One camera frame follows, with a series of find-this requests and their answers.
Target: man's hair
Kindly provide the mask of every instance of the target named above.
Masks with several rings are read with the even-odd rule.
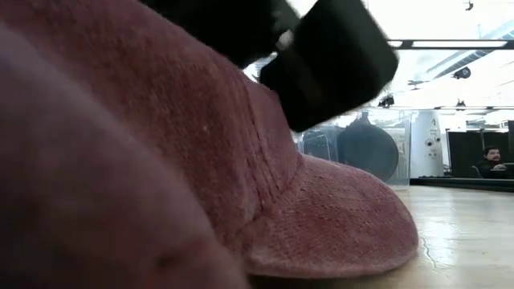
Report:
[[[498,147],[495,145],[489,145],[485,149],[483,149],[484,156],[487,156],[489,154],[489,151],[491,151],[493,149],[498,149]]]

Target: fluorescent light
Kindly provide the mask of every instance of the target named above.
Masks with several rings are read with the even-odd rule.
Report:
[[[503,47],[507,41],[414,41],[412,47]]]
[[[398,48],[403,44],[403,41],[388,41],[389,45],[394,48]]]
[[[484,110],[491,109],[491,107],[437,107],[434,109],[451,109],[451,110]]]

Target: man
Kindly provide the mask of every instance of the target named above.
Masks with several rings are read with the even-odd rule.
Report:
[[[483,150],[483,159],[476,165],[483,178],[511,178],[512,172],[501,162],[500,150],[496,146],[488,146]]]

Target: cap brim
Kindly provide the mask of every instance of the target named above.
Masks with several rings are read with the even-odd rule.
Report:
[[[248,273],[349,278],[392,270],[416,255],[414,221],[387,185],[346,165],[300,159],[285,192],[295,200],[270,216],[270,237],[246,252]]]

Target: wooden floor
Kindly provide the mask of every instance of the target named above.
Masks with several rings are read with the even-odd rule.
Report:
[[[386,275],[254,288],[514,288],[514,193],[410,187],[398,191],[420,234],[419,256]]]

